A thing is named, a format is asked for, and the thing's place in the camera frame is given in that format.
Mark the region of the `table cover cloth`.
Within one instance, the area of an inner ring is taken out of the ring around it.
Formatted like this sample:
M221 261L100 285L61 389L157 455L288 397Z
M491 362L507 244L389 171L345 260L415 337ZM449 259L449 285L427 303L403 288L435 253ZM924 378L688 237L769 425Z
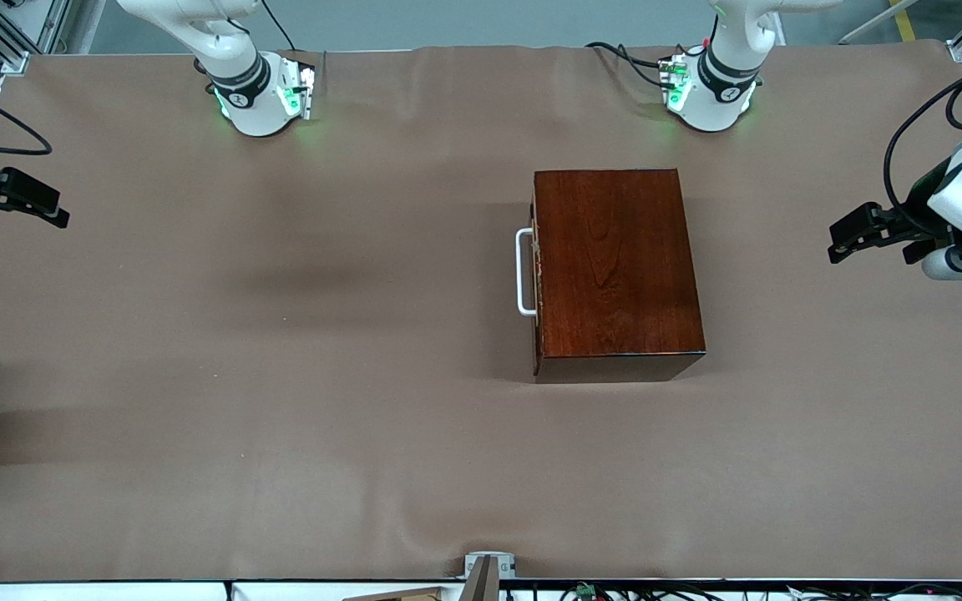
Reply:
M962 579L962 282L828 262L939 43L778 47L724 134L581 48L336 53L231 129L184 56L35 58L1 106L70 224L0 218L0 581ZM678 169L707 354L538 385L532 175Z

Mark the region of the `wooden drawer with white handle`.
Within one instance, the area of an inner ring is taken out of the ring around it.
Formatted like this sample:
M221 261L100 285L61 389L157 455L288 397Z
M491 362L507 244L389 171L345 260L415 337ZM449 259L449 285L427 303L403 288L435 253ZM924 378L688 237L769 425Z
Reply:
M513 236L515 261L515 305L518 313L529 320L531 342L531 374L539 373L541 357L541 327L539 323L539 275L537 255L537 205L535 191L528 203L528 219L524 227L518 228Z

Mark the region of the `tan wooden board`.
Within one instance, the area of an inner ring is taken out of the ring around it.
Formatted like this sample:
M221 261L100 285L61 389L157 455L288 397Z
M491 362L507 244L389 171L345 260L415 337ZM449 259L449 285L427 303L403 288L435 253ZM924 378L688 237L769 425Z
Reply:
M368 593L345 597L342 601L443 601L443 587L432 586Z

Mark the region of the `dark wooden cabinet box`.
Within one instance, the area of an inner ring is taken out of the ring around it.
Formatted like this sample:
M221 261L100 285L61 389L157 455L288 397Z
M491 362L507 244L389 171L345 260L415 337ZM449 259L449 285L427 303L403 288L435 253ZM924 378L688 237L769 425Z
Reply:
M706 354L678 170L534 174L542 384L671 381Z

